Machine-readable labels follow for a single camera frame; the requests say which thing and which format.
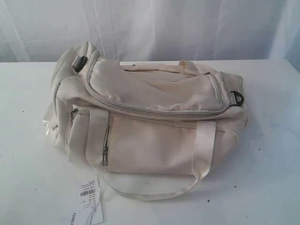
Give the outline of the cream duffel bag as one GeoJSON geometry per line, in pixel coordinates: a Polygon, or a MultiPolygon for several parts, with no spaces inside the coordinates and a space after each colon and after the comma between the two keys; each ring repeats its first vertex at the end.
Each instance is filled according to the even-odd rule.
{"type": "Polygon", "coordinates": [[[68,160],[104,171],[191,175],[186,188],[125,198],[179,196],[206,177],[236,146],[249,121],[240,75],[181,60],[177,65],[122,66],[90,42],[56,63],[45,122],[68,160]]]}

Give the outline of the white paper price tag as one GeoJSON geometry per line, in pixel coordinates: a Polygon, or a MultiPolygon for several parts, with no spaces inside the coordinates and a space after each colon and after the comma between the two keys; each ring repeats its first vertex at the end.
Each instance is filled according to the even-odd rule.
{"type": "Polygon", "coordinates": [[[62,191],[60,225],[98,225],[104,221],[96,178],[77,178],[62,191]]]}

